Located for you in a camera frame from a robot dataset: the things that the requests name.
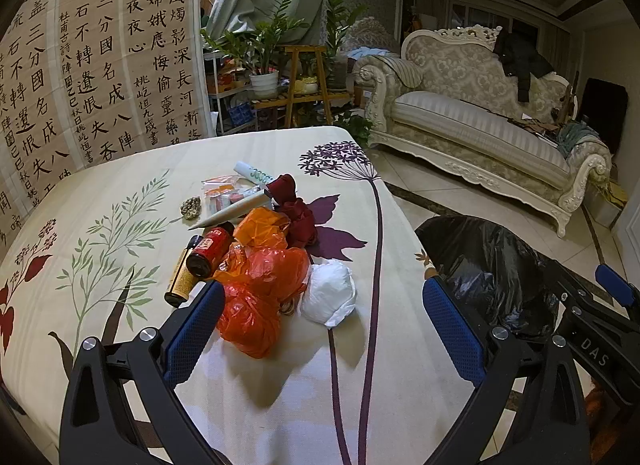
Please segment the orange white snack wrapper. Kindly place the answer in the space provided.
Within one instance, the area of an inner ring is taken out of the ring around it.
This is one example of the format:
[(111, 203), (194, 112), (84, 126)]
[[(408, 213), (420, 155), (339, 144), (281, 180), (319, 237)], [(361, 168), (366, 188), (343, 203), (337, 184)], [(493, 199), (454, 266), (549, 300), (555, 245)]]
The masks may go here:
[(203, 180), (203, 205), (206, 214), (213, 215), (220, 212), (258, 190), (258, 185), (237, 174)]

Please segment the black garment on sofa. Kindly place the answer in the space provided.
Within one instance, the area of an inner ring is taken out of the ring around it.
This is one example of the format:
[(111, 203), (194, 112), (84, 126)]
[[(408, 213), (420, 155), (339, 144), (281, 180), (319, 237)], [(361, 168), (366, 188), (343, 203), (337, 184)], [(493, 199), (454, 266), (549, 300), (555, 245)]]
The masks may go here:
[(529, 103), (532, 76), (541, 78), (554, 71), (529, 38), (507, 30), (500, 31), (492, 52), (498, 56), (504, 75), (516, 78), (519, 103)]

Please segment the ornate cream sofa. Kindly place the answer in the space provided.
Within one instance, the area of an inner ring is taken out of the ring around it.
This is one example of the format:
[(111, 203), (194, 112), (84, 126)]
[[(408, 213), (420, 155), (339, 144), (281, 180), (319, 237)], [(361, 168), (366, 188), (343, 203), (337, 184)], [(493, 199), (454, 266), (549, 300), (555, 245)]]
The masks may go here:
[(556, 138), (572, 91), (561, 75), (532, 76), (529, 103), (518, 102), (515, 77), (504, 75), (492, 51), (500, 33), (474, 25), (419, 30), (399, 56), (368, 55), (354, 66), (370, 90), (364, 116), (370, 146), (385, 146), (429, 162), (469, 184), (518, 200), (550, 216), (563, 237), (590, 182), (610, 179), (612, 154), (585, 138), (567, 159)]

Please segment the orange plastic bag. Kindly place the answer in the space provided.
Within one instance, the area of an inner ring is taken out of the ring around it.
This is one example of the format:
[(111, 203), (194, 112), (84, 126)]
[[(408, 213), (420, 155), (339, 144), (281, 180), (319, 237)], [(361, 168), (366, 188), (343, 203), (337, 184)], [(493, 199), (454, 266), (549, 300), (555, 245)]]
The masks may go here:
[(289, 224), (288, 217), (270, 208), (251, 210), (235, 227), (213, 275), (226, 300), (218, 332), (250, 358), (269, 355), (281, 334), (281, 318), (307, 286), (309, 256), (305, 248), (288, 245)]

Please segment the gold black bottle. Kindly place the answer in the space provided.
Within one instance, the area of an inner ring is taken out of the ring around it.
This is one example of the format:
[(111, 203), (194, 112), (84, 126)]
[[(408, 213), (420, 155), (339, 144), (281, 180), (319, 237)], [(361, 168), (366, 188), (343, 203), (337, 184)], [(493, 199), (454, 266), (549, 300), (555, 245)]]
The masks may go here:
[(198, 234), (191, 237), (177, 261), (174, 272), (171, 274), (169, 285), (164, 295), (166, 303), (169, 303), (171, 307), (178, 308), (185, 303), (189, 299), (190, 292), (194, 286), (198, 284), (198, 278), (194, 277), (189, 269), (186, 268), (186, 259), (202, 239), (203, 237)]

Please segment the white green toothpaste tube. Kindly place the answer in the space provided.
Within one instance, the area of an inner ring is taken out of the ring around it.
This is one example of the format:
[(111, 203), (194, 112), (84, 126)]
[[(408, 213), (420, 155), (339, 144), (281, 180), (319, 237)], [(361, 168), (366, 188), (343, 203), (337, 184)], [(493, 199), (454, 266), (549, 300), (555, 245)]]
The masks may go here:
[(253, 182), (254, 185), (261, 187), (265, 187), (265, 185), (270, 184), (270, 182), (274, 180), (273, 176), (243, 161), (239, 161), (234, 165), (234, 171), (244, 179)]

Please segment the tall potted plant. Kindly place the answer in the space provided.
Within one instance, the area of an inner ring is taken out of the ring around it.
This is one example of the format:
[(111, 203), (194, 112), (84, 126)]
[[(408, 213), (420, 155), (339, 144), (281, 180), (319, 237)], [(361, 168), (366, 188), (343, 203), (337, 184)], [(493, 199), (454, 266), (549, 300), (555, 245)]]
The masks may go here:
[(338, 51), (342, 47), (349, 29), (367, 10), (367, 6), (358, 4), (349, 8), (345, 0), (322, 0), (326, 15), (326, 53), (324, 67), (326, 68), (326, 82), (331, 89), (343, 89), (346, 86), (346, 76), (341, 75), (338, 67)]

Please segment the red spray bottle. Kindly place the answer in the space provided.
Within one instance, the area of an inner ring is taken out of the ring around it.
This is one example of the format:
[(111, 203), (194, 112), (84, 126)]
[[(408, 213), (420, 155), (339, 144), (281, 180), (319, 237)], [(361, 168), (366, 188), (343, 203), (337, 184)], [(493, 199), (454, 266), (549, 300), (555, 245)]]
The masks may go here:
[(229, 251), (233, 241), (233, 231), (234, 227), (231, 222), (224, 222), (208, 230), (190, 255), (186, 257), (186, 269), (200, 280), (213, 277), (222, 259)]

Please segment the floral cream tablecloth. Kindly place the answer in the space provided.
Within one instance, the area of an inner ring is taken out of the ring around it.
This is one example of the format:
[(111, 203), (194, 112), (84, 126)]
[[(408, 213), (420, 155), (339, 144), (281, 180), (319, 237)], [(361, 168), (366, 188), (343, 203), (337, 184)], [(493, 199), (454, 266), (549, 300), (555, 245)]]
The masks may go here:
[(255, 225), (218, 277), (226, 308), (176, 389), (235, 464), (421, 464), (472, 393), (422, 305), (422, 246), (344, 129), (198, 140), (65, 178), (1, 254), (1, 373), (50, 464), (70, 358), (87, 337), (130, 341), (171, 314), (193, 230), (179, 208), (248, 163), (290, 175), (317, 242), (268, 248)]

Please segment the white metal shelf rack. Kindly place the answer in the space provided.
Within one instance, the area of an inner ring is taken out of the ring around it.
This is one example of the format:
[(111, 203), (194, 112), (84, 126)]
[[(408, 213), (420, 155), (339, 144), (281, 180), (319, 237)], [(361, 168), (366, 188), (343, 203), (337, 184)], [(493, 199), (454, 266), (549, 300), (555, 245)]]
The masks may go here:
[(213, 134), (224, 136), (256, 130), (253, 88), (241, 66), (222, 52), (205, 51), (204, 68)]

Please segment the potted green plant white pot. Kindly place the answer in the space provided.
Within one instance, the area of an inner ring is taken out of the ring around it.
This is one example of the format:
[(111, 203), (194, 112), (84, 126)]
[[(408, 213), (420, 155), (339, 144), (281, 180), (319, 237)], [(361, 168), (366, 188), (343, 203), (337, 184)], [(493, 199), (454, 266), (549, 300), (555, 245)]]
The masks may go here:
[(279, 71), (273, 71), (271, 66), (284, 36), (309, 26), (303, 18), (288, 14), (293, 2), (276, 0), (269, 17), (258, 22), (250, 31), (224, 31), (218, 36), (211, 36), (206, 29), (201, 29), (202, 39), (208, 47), (231, 57), (248, 72), (257, 99), (271, 99), (278, 94)]

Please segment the red fabric ribbon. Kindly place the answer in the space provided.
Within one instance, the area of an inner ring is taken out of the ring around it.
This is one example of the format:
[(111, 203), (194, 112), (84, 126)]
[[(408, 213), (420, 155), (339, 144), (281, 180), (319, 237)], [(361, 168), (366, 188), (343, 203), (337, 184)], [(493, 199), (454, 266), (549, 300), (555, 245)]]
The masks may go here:
[(288, 217), (288, 245), (305, 248), (318, 240), (316, 219), (309, 206), (297, 196), (296, 183), (289, 174), (271, 180), (266, 185), (268, 196), (276, 203), (276, 211)]

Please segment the white cream tube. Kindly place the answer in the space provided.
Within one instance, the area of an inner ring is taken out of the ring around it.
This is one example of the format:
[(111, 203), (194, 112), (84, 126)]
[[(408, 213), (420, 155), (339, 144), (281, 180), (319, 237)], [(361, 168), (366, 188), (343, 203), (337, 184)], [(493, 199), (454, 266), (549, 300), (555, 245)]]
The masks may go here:
[(208, 228), (223, 224), (224, 222), (231, 222), (234, 218), (248, 214), (253, 208), (269, 203), (270, 200), (271, 196), (265, 190), (262, 190), (262, 192), (256, 192), (251, 196), (247, 196), (246, 198), (229, 205), (223, 210), (213, 214), (213, 216), (201, 220), (192, 226), (191, 230)]

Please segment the wooden plant stand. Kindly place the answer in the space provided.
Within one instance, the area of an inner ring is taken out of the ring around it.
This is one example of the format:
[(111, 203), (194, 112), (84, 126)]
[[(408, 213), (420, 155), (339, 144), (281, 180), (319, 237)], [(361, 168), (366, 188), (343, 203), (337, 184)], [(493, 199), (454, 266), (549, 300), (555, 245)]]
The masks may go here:
[[(282, 52), (290, 57), (290, 78), (285, 88), (278, 90), (277, 95), (270, 98), (259, 98), (252, 101), (255, 111), (271, 110), (272, 121), (278, 121), (278, 109), (284, 109), (284, 127), (291, 128), (294, 125), (294, 108), (296, 104), (318, 103), (323, 107), (324, 121), (328, 125), (334, 122), (331, 104), (334, 101), (346, 101), (350, 93), (346, 90), (330, 90), (326, 81), (326, 68), (324, 67), (324, 54), (326, 46), (320, 45), (283, 45)], [(316, 74), (300, 77), (303, 73), (302, 56), (314, 59), (312, 64), (316, 68)]]

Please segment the black lined trash bin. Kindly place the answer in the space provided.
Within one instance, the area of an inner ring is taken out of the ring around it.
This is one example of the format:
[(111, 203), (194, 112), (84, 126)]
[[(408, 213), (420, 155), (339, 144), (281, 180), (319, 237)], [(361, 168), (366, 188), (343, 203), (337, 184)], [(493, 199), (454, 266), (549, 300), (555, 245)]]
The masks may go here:
[(544, 284), (549, 257), (506, 227), (472, 216), (435, 216), (416, 236), (448, 289), (487, 324), (529, 343), (552, 336), (559, 300)]

